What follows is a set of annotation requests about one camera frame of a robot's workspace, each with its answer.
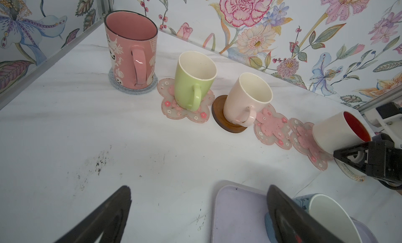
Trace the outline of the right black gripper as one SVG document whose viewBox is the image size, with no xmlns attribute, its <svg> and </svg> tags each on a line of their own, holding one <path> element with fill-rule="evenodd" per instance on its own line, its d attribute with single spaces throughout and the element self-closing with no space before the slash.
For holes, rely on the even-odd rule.
<svg viewBox="0 0 402 243">
<path fill-rule="evenodd" d="M 391 141 L 371 141 L 335 150 L 334 158 L 350 166 L 366 164 L 369 177 L 391 190 L 402 189 L 402 150 Z"/>
</svg>

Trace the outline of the grey round knitted coaster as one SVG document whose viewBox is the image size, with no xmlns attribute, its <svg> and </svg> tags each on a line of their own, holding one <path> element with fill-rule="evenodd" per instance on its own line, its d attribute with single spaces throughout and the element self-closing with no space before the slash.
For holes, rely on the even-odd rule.
<svg viewBox="0 0 402 243">
<path fill-rule="evenodd" d="M 124 87 L 122 84 L 120 84 L 114 78 L 114 73 L 113 73 L 112 68 L 110 69 L 110 71 L 108 73 L 108 78 L 109 78 L 109 81 L 110 81 L 111 85 L 115 89 L 117 89 L 117 90 L 119 90 L 119 91 L 121 91 L 123 93 L 130 94 L 130 95 L 143 95 L 143 94 L 149 93 L 149 92 L 153 91 L 156 88 L 157 83 L 158 83 L 158 78 L 157 78 L 156 74 L 154 74 L 151 84 L 149 86 L 147 86 L 146 88 L 143 88 L 143 89 L 129 89 L 129 88 Z"/>
</svg>

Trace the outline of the green mug white inside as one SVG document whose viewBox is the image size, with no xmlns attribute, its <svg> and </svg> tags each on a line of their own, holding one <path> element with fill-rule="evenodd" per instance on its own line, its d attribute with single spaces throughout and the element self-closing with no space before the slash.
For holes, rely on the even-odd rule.
<svg viewBox="0 0 402 243">
<path fill-rule="evenodd" d="M 217 66 L 207 55 L 197 51 L 182 53 L 174 79 L 177 104 L 188 111 L 197 111 L 216 76 Z"/>
</svg>

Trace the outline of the blue mug white inside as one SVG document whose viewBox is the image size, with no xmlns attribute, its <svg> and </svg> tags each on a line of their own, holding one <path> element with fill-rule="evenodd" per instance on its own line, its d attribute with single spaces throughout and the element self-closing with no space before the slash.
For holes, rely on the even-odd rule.
<svg viewBox="0 0 402 243">
<path fill-rule="evenodd" d="M 292 199 L 325 229 L 337 236 L 341 243 L 361 243 L 359 232 L 347 212 L 333 198 L 317 193 Z M 267 231 L 268 213 L 265 216 Z"/>
</svg>

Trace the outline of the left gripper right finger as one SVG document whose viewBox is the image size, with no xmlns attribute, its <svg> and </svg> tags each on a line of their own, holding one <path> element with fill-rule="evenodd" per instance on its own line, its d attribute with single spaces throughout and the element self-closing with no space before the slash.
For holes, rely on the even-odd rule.
<svg viewBox="0 0 402 243">
<path fill-rule="evenodd" d="M 275 185 L 268 189 L 267 206 L 267 235 L 272 243 L 342 242 Z"/>
</svg>

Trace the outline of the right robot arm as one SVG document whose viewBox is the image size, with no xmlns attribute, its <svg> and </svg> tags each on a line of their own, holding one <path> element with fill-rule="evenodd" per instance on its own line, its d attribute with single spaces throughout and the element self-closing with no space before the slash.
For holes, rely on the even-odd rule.
<svg viewBox="0 0 402 243">
<path fill-rule="evenodd" d="M 340 169 L 355 181 L 371 177 L 391 190 L 402 189 L 402 108 L 389 102 L 365 113 L 383 129 L 370 142 L 334 152 Z"/>
</svg>

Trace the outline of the brown wooden round coaster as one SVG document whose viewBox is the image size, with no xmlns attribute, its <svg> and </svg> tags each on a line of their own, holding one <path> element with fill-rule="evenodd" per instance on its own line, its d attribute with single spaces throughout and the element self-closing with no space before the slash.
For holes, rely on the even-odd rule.
<svg viewBox="0 0 402 243">
<path fill-rule="evenodd" d="M 226 102 L 227 97 L 228 97 L 227 95 L 221 95 L 215 99 L 211 107 L 213 117 L 217 122 L 217 124 L 227 132 L 241 133 L 244 130 L 246 130 L 246 127 L 230 123 L 224 116 L 224 104 Z"/>
</svg>

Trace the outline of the black mug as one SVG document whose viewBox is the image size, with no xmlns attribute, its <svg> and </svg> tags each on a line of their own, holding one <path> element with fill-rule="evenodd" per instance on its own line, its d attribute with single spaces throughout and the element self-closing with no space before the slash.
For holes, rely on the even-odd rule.
<svg viewBox="0 0 402 243">
<path fill-rule="evenodd" d="M 382 133 L 382 132 L 376 132 L 375 136 L 372 137 L 372 141 L 390 141 L 390 142 L 394 142 L 392 140 L 392 138 L 388 134 Z"/>
</svg>

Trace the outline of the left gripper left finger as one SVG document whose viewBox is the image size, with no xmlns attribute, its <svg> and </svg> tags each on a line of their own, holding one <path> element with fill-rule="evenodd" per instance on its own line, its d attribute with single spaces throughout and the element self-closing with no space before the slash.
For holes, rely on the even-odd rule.
<svg viewBox="0 0 402 243">
<path fill-rule="evenodd" d="M 121 186 L 84 220 L 57 240 L 58 243 L 119 243 L 131 207 L 131 190 Z"/>
</svg>

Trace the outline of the white embroidered round coaster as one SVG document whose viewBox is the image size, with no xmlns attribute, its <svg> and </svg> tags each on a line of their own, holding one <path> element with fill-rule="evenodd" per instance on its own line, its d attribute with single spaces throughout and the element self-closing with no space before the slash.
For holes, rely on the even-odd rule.
<svg viewBox="0 0 402 243">
<path fill-rule="evenodd" d="M 338 159 L 335 159 L 336 164 L 340 168 L 340 170 L 350 179 L 357 181 L 357 182 L 363 182 L 366 179 L 366 174 L 354 169 L 353 167 L 345 164 L 342 161 L 339 161 Z"/>
</svg>

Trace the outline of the red inside white mug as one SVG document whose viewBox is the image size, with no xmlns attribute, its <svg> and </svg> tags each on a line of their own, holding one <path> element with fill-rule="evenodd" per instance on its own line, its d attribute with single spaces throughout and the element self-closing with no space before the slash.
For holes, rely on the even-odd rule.
<svg viewBox="0 0 402 243">
<path fill-rule="evenodd" d="M 312 134 L 317 145 L 328 154 L 371 141 L 364 125 L 346 111 L 314 125 Z"/>
</svg>

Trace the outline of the pink flower coaster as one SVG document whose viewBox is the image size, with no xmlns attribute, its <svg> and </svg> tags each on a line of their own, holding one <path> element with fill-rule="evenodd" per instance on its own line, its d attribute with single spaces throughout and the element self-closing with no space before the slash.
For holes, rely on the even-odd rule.
<svg viewBox="0 0 402 243">
<path fill-rule="evenodd" d="M 325 171 L 328 168 L 328 161 L 334 158 L 316 143 L 313 137 L 314 124 L 303 123 L 296 118 L 289 119 L 289 122 L 292 129 L 290 140 L 293 147 L 301 154 L 306 155 L 317 169 Z"/>
<path fill-rule="evenodd" d="M 214 93 L 209 90 L 202 100 L 200 107 L 195 112 L 191 112 L 180 107 L 174 97 L 174 79 L 165 78 L 158 82 L 157 90 L 164 97 L 161 104 L 161 110 L 165 116 L 173 120 L 188 118 L 195 123 L 205 123 L 210 118 L 209 106 L 215 100 Z"/>
<path fill-rule="evenodd" d="M 276 112 L 271 104 L 257 113 L 254 132 L 263 144 L 276 144 L 284 150 L 290 150 L 293 146 L 290 139 L 291 130 L 289 119 Z"/>
</svg>

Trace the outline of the cream mug pink handle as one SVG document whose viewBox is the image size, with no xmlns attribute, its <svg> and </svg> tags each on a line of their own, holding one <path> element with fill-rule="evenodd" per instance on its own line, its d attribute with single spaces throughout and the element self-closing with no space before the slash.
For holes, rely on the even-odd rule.
<svg viewBox="0 0 402 243">
<path fill-rule="evenodd" d="M 253 73 L 243 73 L 229 92 L 224 104 L 224 117 L 234 125 L 250 127 L 257 113 L 273 99 L 269 84 Z"/>
</svg>

